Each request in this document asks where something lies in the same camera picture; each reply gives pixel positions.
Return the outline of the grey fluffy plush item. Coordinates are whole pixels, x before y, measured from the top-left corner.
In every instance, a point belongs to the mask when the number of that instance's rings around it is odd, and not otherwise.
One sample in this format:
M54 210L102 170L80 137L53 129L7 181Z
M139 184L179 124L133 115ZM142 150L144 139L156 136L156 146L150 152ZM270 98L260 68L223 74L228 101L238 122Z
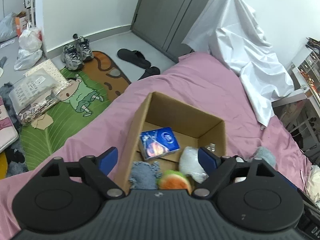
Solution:
M263 146L258 147L254 154L248 159L248 161L251 162L253 159L256 158L263 159L273 168L275 168L276 166L276 157L269 149Z

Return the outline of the clear bubble wrap bag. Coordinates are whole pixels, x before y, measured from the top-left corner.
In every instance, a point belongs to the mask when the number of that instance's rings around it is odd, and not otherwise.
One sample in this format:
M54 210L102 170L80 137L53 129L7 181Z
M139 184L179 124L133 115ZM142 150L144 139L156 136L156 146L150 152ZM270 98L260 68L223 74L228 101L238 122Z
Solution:
M199 163L197 148L190 146L184 148L180 156L178 169L183 175L190 176L199 184L203 183L208 178L208 174L206 174Z

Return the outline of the orange green plush toy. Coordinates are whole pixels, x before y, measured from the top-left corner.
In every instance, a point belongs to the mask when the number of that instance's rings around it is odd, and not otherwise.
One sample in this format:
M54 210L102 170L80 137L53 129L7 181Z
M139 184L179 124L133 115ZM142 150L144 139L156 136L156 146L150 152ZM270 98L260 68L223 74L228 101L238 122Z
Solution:
M160 190L186 190L192 192L191 183L188 178L179 171L166 170L157 179L157 186Z

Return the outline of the blue tissue pack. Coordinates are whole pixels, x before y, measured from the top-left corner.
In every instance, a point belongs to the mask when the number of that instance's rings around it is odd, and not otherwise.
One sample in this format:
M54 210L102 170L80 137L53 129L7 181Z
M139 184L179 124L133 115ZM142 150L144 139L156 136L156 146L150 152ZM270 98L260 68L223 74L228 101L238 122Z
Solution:
M180 149L170 127L141 132L138 147L145 161L173 154Z

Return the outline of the cartoon green floor mat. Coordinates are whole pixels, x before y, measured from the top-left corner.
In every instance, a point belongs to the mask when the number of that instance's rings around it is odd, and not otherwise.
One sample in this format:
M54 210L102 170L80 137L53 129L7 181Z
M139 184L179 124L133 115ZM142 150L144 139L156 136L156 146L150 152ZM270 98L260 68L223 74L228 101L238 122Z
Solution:
M20 139L28 170L34 170L66 140L101 114L131 83L105 53L94 51L83 69L61 74L69 86L57 97L58 103L30 124L22 127Z

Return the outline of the pink bed sheet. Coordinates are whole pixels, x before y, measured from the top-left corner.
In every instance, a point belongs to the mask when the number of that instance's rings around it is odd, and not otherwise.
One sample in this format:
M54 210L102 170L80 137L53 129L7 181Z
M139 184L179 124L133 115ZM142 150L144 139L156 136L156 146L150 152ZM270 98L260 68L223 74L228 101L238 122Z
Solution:
M132 190L144 128L197 145L208 180ZM1 181L1 239L310 239L309 162L277 118L262 128L239 78L204 53L125 92L34 171Z

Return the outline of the clear packaged items stack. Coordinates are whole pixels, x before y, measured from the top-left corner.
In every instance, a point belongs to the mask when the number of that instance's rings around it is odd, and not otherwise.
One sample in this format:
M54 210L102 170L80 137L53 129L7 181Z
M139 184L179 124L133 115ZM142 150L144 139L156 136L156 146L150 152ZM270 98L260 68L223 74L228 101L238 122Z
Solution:
M9 93L19 122L27 125L43 115L60 101L60 92L68 86L69 82L50 59L31 68Z

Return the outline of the black slipper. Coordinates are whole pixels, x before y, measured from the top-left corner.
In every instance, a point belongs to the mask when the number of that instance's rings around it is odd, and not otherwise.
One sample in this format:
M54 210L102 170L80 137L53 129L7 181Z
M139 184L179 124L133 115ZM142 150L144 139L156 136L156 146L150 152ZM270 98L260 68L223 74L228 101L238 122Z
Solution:
M145 79L150 76L159 75L160 73L161 73L161 71L159 68L152 66L152 67L147 68L145 70L144 74L139 78L139 80Z
M145 59L144 55L138 50L120 49L117 52L117 56L126 62L134 64L137 67L148 69L151 67L151 63Z

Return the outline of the cream cloth bundle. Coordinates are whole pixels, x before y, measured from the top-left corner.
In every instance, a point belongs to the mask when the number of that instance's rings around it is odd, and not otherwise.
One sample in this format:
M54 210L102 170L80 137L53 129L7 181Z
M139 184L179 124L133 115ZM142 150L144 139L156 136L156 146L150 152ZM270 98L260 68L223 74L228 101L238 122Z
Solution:
M306 184L306 192L309 198L319 206L320 201L320 168L312 165L311 173Z

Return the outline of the grey sneaker left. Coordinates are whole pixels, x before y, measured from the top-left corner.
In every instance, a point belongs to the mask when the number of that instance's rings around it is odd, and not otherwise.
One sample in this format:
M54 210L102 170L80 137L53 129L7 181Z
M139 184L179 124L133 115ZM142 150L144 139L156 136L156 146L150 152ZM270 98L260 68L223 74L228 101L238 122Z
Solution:
M67 44L63 47L61 61L70 71L81 70L84 66L83 60L77 52L75 45Z

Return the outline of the grey sneaker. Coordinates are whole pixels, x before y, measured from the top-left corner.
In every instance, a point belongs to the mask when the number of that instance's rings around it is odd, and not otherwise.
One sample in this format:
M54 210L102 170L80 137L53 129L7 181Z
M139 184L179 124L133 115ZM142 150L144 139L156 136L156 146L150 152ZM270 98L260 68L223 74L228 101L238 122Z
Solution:
M75 45L67 44L63 47L61 61L70 71L81 70L84 66L83 60L77 52Z
M93 52L89 45L89 40L83 36L80 36L76 40L76 49L80 55L82 61L88 62L94 59Z

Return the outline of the grey sneaker right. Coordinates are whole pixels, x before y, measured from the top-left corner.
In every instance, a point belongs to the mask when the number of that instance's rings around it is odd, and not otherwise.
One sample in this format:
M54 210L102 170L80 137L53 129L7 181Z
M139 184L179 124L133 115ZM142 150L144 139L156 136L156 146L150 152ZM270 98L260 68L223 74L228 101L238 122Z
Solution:
M93 52L89 45L89 40L83 36L80 36L76 40L76 49L80 55L82 61L88 62L94 59Z

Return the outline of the white draped sheet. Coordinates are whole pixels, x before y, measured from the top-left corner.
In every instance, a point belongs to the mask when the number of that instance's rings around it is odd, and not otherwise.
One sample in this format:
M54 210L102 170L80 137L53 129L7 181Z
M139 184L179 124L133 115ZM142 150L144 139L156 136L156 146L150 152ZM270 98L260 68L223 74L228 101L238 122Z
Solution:
M263 126L274 116L272 103L294 90L289 73L244 0L209 0L183 43L212 55L240 78Z

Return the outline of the white plastic bag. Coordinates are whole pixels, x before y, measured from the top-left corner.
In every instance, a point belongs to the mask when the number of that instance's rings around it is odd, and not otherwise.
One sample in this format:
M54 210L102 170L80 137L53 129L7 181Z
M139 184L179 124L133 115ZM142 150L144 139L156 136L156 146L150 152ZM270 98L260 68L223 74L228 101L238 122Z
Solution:
M27 24L19 39L19 49L14 70L26 70L33 67L42 57L42 37L41 31L37 27Z

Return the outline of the grey door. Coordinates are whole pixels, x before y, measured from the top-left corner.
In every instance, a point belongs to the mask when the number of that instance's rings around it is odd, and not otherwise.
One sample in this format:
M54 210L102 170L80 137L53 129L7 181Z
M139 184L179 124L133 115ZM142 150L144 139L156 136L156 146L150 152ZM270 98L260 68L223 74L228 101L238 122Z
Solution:
M183 39L209 0L138 0L132 32L174 62L192 49Z

